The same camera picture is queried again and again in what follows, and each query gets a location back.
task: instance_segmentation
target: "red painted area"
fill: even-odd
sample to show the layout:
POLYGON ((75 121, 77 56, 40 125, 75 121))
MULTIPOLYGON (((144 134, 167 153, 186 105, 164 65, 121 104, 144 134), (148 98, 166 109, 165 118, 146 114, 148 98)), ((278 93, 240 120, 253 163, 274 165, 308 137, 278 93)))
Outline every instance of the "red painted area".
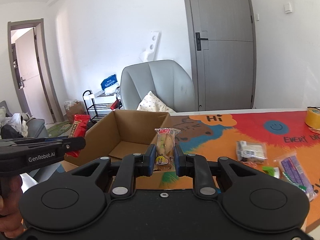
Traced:
POLYGON ((237 121, 234 127, 240 133, 260 142, 286 147, 311 146, 320 142, 320 136, 311 132, 304 122, 306 111, 233 114, 232 117, 237 121), (286 124, 289 132, 282 135, 269 132, 264 124, 270 120, 286 124))

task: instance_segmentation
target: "white wall switch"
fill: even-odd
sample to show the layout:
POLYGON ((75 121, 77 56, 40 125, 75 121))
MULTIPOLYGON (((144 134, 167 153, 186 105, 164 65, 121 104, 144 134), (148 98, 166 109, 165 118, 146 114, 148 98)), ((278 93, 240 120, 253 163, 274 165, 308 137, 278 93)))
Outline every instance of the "white wall switch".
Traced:
POLYGON ((284 5, 284 11, 285 11, 285 13, 292 13, 291 3, 286 3, 286 4, 284 5))

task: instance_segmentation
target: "packaged bread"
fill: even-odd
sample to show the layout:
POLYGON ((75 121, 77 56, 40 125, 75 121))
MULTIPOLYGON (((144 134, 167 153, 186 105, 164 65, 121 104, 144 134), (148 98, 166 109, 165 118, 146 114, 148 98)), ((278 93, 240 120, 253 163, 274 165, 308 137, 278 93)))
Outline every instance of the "packaged bread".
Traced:
POLYGON ((159 128, 155 130, 158 133, 155 170, 172 171, 175 135, 181 131, 175 128, 159 128))

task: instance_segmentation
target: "cardboard box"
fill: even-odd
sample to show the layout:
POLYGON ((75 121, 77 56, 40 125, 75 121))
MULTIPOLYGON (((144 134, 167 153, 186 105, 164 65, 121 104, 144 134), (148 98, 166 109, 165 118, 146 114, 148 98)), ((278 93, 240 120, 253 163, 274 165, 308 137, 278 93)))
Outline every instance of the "cardboard box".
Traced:
POLYGON ((65 106, 64 108, 66 110, 66 115, 70 123, 73 123, 75 114, 84 114, 81 102, 76 102, 74 105, 69 107, 65 106))
MULTIPOLYGON (((133 153, 145 153, 148 146, 157 142, 155 128, 170 128, 170 114, 134 110, 115 110, 101 119, 85 135, 86 146, 79 157, 65 156, 62 162, 66 171, 103 156, 119 161, 133 153)), ((162 173, 151 178, 139 177, 136 188, 156 189, 162 173)))

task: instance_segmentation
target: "tape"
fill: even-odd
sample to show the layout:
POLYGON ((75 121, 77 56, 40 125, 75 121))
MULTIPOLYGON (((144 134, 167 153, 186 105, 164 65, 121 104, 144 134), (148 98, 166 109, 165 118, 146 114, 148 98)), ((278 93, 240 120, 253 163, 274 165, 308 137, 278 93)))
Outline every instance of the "tape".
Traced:
POLYGON ((320 108, 308 107, 305 122, 314 129, 320 129, 320 108))

